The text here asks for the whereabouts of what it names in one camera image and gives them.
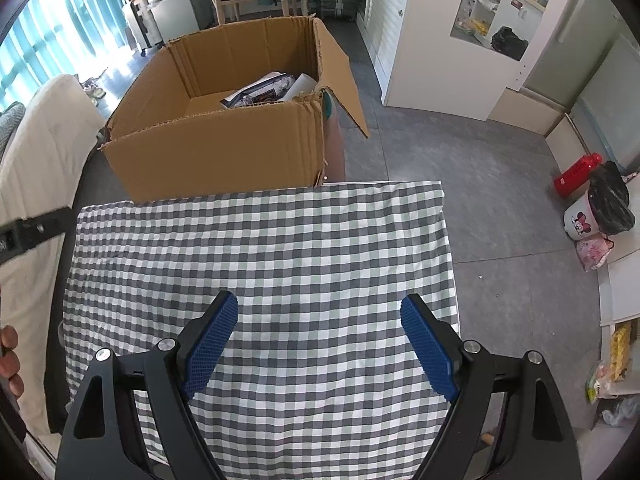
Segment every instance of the yellow item on shelf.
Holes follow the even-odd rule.
[[[622,323],[611,336],[610,345],[610,377],[611,381],[624,379],[622,372],[629,361],[631,348],[631,322]]]
[[[483,36],[486,36],[486,34],[489,32],[488,23],[479,22],[478,20],[474,20],[473,18],[470,18],[469,21],[471,22],[471,26]]]

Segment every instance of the trash bin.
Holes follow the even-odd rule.
[[[636,223],[629,209],[629,190],[614,162],[608,160],[591,170],[587,193],[601,233],[617,235],[629,231]]]
[[[600,231],[591,211],[588,190],[564,212],[564,230],[573,240],[581,240]]]

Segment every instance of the gray tile floor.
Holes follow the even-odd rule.
[[[350,56],[371,132],[365,139],[341,115],[348,180],[442,181],[463,338],[506,355],[540,350],[572,424],[591,428],[584,382],[599,356],[598,283],[562,228],[566,204],[550,187],[558,167],[545,140],[493,121],[383,107],[356,25],[328,28]],[[144,63],[136,55],[101,78],[111,97],[100,105],[105,116]],[[101,154],[84,173],[76,206],[126,198]]]

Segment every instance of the finger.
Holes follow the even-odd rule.
[[[5,326],[0,330],[0,335],[2,339],[2,346],[5,348],[12,350],[18,346],[18,333],[15,331],[14,327],[9,325]]]
[[[9,379],[19,371],[20,361],[15,353],[9,352],[4,357],[0,357],[0,376]]]
[[[24,393],[24,383],[20,375],[14,375],[9,379],[9,389],[16,399],[20,399],[20,396]]]

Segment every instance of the white shutter door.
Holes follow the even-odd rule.
[[[368,0],[364,25],[371,47],[388,81],[391,75],[406,0]]]

